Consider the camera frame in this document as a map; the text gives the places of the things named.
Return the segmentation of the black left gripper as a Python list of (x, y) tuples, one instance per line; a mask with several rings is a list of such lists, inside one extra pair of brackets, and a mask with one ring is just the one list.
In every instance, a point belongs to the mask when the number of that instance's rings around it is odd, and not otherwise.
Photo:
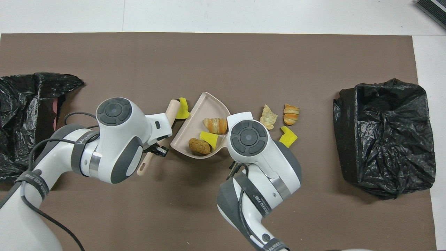
[(166, 157), (168, 152), (169, 148), (165, 146), (158, 146), (157, 141), (153, 142), (153, 144), (143, 144), (143, 153), (155, 153), (157, 156)]

